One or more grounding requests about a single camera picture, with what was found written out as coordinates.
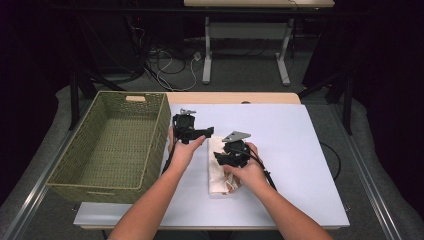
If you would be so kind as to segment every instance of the desk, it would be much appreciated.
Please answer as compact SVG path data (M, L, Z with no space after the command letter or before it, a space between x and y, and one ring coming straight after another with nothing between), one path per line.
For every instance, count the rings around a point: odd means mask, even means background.
M197 111L198 129L214 126L219 136L233 130L251 133L249 140L258 146L282 195L324 227L349 226L309 115L295 94L167 94L172 114L181 107ZM239 104L243 101L254 104ZM222 199L209 196L206 152L207 144L195 152L160 228L275 229L265 208L246 187ZM82 203L74 224L86 229L113 228L129 207L130 204Z
M187 7L241 7L241 8L331 8L333 0L184 0ZM203 84L211 81L211 38L282 39L281 49L275 54L281 81L290 85L284 56L292 32L293 21L287 23L210 23L205 19L206 56L203 69Z

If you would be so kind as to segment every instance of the wicker basket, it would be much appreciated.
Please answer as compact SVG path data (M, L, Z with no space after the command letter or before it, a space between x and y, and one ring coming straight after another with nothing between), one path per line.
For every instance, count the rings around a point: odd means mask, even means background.
M170 119L166 94L99 92L47 186L70 201L134 203L159 177Z

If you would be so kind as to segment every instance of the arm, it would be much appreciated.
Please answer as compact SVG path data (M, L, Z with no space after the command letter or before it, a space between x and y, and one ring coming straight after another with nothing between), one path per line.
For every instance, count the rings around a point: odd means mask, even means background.
M172 140L173 131L169 132ZM194 151L204 140L202 136L188 145L177 142L168 170L122 216L109 239L153 239Z
M247 143L252 151L257 148ZM292 205L266 181L259 164L250 159L244 168L228 165L224 169L239 177L265 206L284 239L331 239L330 235L308 215Z

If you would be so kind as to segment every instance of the white cloth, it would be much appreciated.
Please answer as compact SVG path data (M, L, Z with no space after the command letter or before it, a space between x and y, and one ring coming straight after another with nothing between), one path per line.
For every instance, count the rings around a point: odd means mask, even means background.
M224 152L225 143L222 139L223 137L213 135L208 141L209 194L212 197L228 195L241 186L240 180L224 171L223 166L218 164L213 154Z

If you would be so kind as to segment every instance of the person's right hand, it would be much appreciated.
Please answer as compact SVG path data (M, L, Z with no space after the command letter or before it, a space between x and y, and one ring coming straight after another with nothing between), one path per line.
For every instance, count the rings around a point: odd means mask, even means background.
M253 143L247 142L246 145L249 146L250 154L252 156L255 156L255 153L257 154L257 156L259 156L258 148ZM261 188L263 184L269 185L266 181L263 169L261 168L259 163L256 162L256 160L253 158L250 158L247 165L243 168L232 167L230 165L224 165L223 167L225 171L237 176L243 182L244 185L246 185L253 191L256 188Z
M171 152L172 146L174 144L174 131L172 127L169 128L168 137L168 152ZM200 136L189 144L183 144L180 141L177 141L175 143L174 155L172 156L172 161L169 166L169 169L176 169L178 171L184 172L190 164L191 159L193 158L194 151L196 151L196 149L203 144L205 139L205 136Z

